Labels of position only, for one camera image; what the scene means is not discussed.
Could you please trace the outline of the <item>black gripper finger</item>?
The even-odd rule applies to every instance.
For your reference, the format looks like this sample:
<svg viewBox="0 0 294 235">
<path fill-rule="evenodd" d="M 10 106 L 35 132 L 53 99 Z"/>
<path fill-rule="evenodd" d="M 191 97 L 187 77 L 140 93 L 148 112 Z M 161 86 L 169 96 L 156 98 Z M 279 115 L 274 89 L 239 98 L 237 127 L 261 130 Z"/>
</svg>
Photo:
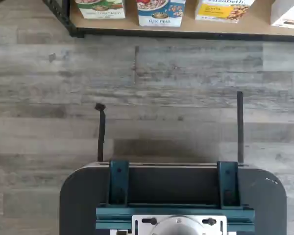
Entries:
<svg viewBox="0 0 294 235">
<path fill-rule="evenodd" d="M 95 109 L 99 111 L 99 133 L 98 133 L 98 155 L 97 161 L 103 161 L 103 151 L 104 151 L 104 139 L 105 139 L 105 127 L 106 127 L 106 106 L 102 103 L 96 103 Z"/>
<path fill-rule="evenodd" d="M 244 163 L 244 96 L 243 92 L 237 91 L 237 150 L 238 162 Z"/>
</svg>

